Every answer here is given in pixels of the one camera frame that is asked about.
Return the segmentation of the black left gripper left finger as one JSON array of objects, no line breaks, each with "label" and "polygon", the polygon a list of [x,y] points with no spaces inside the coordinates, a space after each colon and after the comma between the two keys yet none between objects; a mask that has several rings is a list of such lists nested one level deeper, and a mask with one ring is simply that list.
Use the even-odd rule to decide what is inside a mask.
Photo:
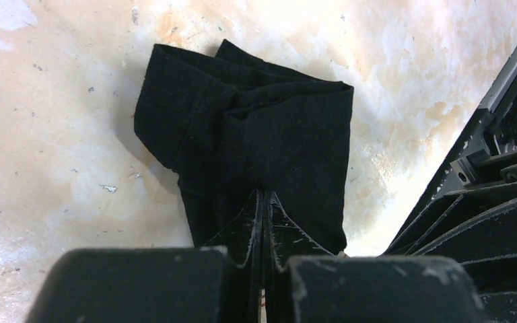
[{"label": "black left gripper left finger", "polygon": [[264,194],[198,248],[81,248],[51,268],[28,322],[259,322]]}]

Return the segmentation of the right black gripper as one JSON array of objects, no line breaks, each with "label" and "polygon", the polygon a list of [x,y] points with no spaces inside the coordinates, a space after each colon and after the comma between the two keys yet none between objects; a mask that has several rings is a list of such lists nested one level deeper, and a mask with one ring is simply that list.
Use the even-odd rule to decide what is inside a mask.
[{"label": "right black gripper", "polygon": [[517,94],[483,131],[486,147],[450,166],[465,188],[415,209],[385,254],[436,255],[472,278],[490,322],[517,322]]}]

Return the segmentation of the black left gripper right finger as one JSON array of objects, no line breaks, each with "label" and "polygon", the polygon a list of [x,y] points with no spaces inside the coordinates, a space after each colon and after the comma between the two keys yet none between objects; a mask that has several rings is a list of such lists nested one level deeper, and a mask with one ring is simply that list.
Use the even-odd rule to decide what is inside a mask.
[{"label": "black left gripper right finger", "polygon": [[486,322],[472,279],[451,258],[340,258],[264,195],[268,322]]}]

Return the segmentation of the black underwear with beige waistband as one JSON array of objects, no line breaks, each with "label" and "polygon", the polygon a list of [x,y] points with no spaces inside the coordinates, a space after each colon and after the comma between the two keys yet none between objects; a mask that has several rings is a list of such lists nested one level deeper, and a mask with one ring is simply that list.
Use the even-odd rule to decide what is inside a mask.
[{"label": "black underwear with beige waistband", "polygon": [[178,175],[193,244],[202,246],[255,190],[338,254],[352,86],[254,57],[224,40],[214,57],[157,44],[134,114],[146,149]]}]

